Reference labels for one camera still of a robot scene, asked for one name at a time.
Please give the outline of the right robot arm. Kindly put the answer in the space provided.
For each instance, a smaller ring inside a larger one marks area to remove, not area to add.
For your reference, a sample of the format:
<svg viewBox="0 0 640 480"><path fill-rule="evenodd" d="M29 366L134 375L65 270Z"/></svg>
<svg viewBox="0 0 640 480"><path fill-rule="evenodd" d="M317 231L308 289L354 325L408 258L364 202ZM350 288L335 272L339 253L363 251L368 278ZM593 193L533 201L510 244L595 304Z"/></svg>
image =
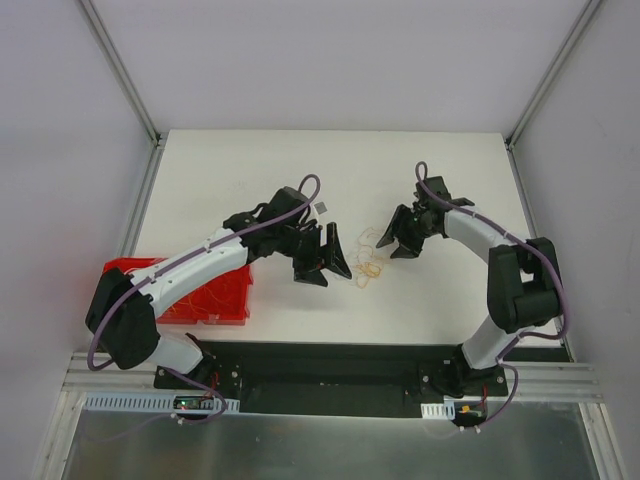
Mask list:
<svg viewBox="0 0 640 480"><path fill-rule="evenodd" d="M441 176L416 183L415 201L396 208L377 247L395 243L392 259L414 259L434 236L461 243L487 265L487 318L430 376L435 391L461 398L481 388L520 339L563 315L565 300L553 243L509 233L470 200L452 197Z"/></svg>

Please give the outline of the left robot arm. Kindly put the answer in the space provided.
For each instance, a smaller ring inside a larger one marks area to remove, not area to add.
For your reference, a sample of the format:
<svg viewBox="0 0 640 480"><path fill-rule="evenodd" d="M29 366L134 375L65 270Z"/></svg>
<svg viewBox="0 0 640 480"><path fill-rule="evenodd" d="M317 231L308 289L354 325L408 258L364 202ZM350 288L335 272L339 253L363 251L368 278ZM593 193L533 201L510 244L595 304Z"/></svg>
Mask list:
<svg viewBox="0 0 640 480"><path fill-rule="evenodd" d="M351 278L336 223L320 225L311 211L310 198L282 187L270 201L232 215L181 255L132 273L117 267L104 272L85 319L93 335L89 369L101 370L94 354L102 349L110 357L106 366L129 370L149 362L188 388L212 388L217 370L213 356L191 335L160 332L158 318L208 282L273 254L291 259L299 283L325 287L325 271Z"/></svg>

